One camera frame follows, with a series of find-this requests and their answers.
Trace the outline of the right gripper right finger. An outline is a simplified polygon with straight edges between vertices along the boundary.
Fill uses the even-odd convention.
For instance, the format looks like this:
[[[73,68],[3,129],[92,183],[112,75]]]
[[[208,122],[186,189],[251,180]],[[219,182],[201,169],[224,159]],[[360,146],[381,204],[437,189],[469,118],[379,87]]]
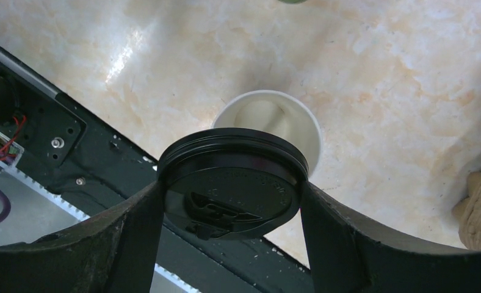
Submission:
[[[308,182],[301,192],[316,292],[481,292],[481,251],[397,231]]]

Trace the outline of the green paper cup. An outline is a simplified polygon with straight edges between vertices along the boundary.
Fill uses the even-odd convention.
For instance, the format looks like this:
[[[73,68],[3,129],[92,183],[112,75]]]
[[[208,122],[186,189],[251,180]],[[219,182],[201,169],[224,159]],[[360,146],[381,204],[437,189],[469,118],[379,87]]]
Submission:
[[[307,1],[307,0],[278,0],[278,1],[280,1],[280,2],[282,2],[282,3],[285,3],[285,4],[293,4],[293,5],[294,5],[294,4],[303,3],[303,2],[305,2],[305,1]]]

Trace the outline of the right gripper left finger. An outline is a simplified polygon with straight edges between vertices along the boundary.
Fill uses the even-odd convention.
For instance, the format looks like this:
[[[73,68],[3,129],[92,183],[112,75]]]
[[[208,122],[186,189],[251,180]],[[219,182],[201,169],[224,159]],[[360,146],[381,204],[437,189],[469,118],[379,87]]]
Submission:
[[[30,244],[0,247],[0,292],[149,292],[163,185]]]

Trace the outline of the black paper cup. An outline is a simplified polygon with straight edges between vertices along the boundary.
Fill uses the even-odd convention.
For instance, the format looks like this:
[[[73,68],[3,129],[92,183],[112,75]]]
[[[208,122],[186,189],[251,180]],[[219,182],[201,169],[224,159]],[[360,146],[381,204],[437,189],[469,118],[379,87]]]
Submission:
[[[297,98],[275,90],[255,90],[237,96],[216,116],[213,128],[247,128],[278,136],[302,152],[311,178],[322,154],[317,118]]]

